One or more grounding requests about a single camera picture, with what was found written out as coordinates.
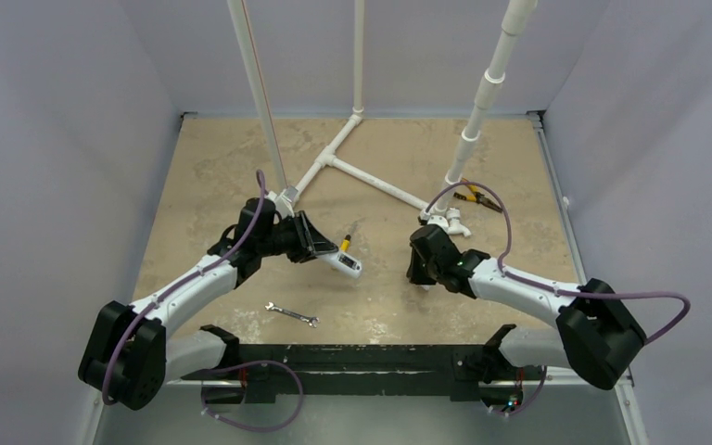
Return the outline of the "white remote control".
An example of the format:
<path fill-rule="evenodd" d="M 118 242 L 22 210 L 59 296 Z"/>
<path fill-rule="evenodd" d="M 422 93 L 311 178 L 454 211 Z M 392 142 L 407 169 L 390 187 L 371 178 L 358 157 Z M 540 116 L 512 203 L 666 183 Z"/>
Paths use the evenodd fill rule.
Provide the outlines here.
<path fill-rule="evenodd" d="M 362 263 L 343 250 L 320 255 L 317 259 L 353 279 L 360 278 L 363 272 Z"/>

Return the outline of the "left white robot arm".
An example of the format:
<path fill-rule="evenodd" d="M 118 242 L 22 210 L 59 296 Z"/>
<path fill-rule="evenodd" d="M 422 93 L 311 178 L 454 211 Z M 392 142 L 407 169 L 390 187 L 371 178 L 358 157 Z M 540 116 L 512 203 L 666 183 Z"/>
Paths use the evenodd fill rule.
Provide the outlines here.
<path fill-rule="evenodd" d="M 215 378 L 236 373 L 237 342 L 221 328 L 204 326 L 190 338 L 172 335 L 215 299 L 243 285 L 263 259 L 285 256 L 292 263 L 320 260 L 357 278 L 363 267 L 321 234 L 305 212 L 280 212 L 267 197 L 249 199 L 237 223 L 189 271 L 130 304 L 111 301 L 97 314 L 78 367 L 84 384 L 104 403 L 136 411 L 170 379 L 207 370 Z"/>

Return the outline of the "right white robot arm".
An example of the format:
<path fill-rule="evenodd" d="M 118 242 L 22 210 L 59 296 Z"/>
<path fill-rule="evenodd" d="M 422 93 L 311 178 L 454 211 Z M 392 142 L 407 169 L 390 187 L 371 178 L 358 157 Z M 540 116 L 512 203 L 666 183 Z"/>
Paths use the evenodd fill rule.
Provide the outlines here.
<path fill-rule="evenodd" d="M 489 254 L 459 250 L 440 227 L 424 225 L 410 236 L 410 283 L 441 285 L 454 294 L 500 303 L 545 326 L 502 326 L 484 345 L 479 368 L 490 381 L 528 366 L 574 371 L 608 390 L 648 342 L 639 322 L 612 287 L 598 279 L 585 285 L 557 283 L 500 265 Z"/>

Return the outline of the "silver open-end wrench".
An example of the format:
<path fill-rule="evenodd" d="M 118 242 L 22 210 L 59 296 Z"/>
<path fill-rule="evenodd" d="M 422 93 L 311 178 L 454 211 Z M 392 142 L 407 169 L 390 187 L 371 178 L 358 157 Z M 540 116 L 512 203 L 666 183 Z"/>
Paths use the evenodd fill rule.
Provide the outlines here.
<path fill-rule="evenodd" d="M 265 310 L 268 312 L 277 312 L 277 313 L 283 314 L 285 316 L 294 318 L 296 320 L 302 321 L 304 324 L 306 324 L 312 328 L 316 328 L 320 322 L 320 320 L 315 316 L 302 315 L 297 312 L 276 306 L 273 302 L 269 302 L 265 306 Z"/>

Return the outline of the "white jointed vertical pipe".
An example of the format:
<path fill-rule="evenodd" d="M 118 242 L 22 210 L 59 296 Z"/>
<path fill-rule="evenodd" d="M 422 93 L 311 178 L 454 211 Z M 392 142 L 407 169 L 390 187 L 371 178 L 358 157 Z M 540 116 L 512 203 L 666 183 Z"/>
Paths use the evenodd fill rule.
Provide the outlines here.
<path fill-rule="evenodd" d="M 461 180 L 464 165 L 470 160 L 476 149 L 484 120 L 505 80 L 506 68 L 515 44 L 527 27 L 537 4 L 536 0 L 511 0 L 509 2 L 502 19 L 501 35 L 490 63 L 480 78 L 474 106 L 467 124 L 461 131 L 455 157 L 444 177 L 442 188 L 452 186 Z"/>

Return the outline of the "yellow handled screwdriver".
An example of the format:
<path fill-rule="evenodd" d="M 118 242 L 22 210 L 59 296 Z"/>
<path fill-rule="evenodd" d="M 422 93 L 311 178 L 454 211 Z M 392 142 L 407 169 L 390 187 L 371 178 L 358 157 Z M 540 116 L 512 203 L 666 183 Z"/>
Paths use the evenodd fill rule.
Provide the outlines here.
<path fill-rule="evenodd" d="M 345 236 L 343 237 L 343 240 L 340 244 L 340 249 L 344 252 L 347 252 L 352 244 L 352 238 L 357 231 L 359 227 L 359 222 L 354 222 L 350 227 Z"/>

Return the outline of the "white PVC pipe frame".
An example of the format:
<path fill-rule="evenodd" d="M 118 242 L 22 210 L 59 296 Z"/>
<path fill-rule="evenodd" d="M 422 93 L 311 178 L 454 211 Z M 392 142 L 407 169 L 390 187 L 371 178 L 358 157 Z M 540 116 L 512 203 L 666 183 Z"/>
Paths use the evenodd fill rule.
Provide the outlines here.
<path fill-rule="evenodd" d="M 299 191 L 297 202 L 301 195 L 311 185 L 316 176 L 326 168 L 333 168 L 361 181 L 417 210 L 424 210 L 427 202 L 397 186 L 390 184 L 337 156 L 337 150 L 346 142 L 353 131 L 362 123 L 363 107 L 363 62 L 364 62 L 364 31 L 365 3 L 355 1 L 353 21 L 353 88 L 352 112 L 346 123 L 336 136 L 315 157 L 311 167 L 302 175 L 297 184 L 292 185 Z M 248 77 L 250 92 L 264 133 L 270 159 L 276 179 L 281 190 L 291 184 L 286 178 L 286 172 L 280 153 L 278 138 L 273 122 L 273 115 L 265 81 L 261 72 L 261 64 L 253 35 L 248 7 L 244 1 L 229 1 L 227 3 L 231 20 L 235 29 L 240 55 Z"/>

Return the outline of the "yellow handled pliers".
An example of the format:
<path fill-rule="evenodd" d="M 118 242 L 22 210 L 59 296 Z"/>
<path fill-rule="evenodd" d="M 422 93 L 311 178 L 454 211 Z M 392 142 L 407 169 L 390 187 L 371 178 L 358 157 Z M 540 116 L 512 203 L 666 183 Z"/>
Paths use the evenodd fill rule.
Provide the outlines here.
<path fill-rule="evenodd" d="M 478 204 L 480 206 L 483 206 L 487 209 L 493 210 L 495 212 L 503 213 L 502 206 L 499 205 L 498 203 L 496 203 L 495 201 L 493 201 L 491 198 L 487 197 L 478 186 L 471 184 L 466 179 L 463 179 L 461 181 L 460 186 L 466 187 L 468 190 L 468 193 L 464 194 L 464 193 L 455 191 L 453 193 L 453 196 L 456 199 L 466 201 L 466 202 L 472 202 L 472 203 Z"/>

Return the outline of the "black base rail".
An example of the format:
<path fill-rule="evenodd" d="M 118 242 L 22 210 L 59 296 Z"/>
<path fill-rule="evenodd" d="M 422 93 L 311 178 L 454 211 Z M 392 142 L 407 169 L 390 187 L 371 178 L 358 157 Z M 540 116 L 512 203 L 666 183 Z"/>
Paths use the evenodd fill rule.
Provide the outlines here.
<path fill-rule="evenodd" d="M 543 377 L 528 366 L 488 381 L 479 359 L 484 344 L 353 345 L 245 344 L 216 370 L 181 377 L 199 383 L 211 404 L 274 403 L 280 396 L 446 397 L 486 406 L 522 402 L 523 390 Z"/>

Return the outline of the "aluminium frame rail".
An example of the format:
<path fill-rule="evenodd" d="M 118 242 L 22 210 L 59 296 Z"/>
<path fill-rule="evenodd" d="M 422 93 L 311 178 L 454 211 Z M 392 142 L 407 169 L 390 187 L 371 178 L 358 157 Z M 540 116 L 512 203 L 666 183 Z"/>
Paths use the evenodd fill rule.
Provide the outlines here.
<path fill-rule="evenodd" d="M 578 241 L 574 233 L 569 213 L 567 198 L 564 196 L 562 191 L 556 168 L 553 164 L 552 152 L 550 150 L 548 140 L 546 137 L 542 114 L 538 111 L 530 111 L 526 114 L 534 133 L 537 137 L 537 141 L 540 146 L 541 156 L 548 174 L 551 189 L 553 190 L 553 196 L 558 209 L 559 219 L 562 224 L 566 242 L 569 248 L 570 258 L 574 270 L 576 272 L 577 278 L 581 284 L 586 284 L 589 281 L 589 277 L 586 274 L 582 258 L 579 251 Z"/>

